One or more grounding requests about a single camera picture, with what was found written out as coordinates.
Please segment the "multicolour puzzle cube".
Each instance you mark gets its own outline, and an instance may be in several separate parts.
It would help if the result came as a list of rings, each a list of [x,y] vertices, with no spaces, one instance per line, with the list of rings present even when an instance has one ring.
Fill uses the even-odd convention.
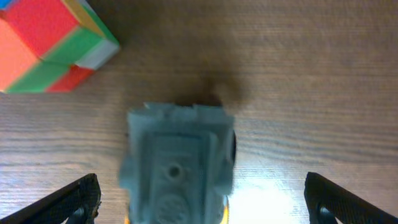
[[[1,0],[1,92],[73,90],[120,49],[88,1]]]

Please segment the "yellow grey mixer truck toy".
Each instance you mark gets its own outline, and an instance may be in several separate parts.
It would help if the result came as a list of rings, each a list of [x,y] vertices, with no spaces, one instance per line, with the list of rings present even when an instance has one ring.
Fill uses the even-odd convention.
[[[146,103],[127,114],[119,184],[127,223],[228,223],[234,117],[221,106]]]

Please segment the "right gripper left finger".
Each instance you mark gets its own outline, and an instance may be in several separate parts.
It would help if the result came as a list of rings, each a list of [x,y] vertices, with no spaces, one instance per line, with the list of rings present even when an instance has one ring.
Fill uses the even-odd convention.
[[[92,224],[100,205],[100,185],[97,175],[91,173],[2,218],[1,223]]]

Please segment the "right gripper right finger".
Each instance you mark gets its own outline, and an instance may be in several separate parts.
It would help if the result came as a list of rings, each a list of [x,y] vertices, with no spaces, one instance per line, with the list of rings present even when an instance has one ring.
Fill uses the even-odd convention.
[[[397,217],[315,172],[307,173],[304,197],[311,224],[397,224]]]

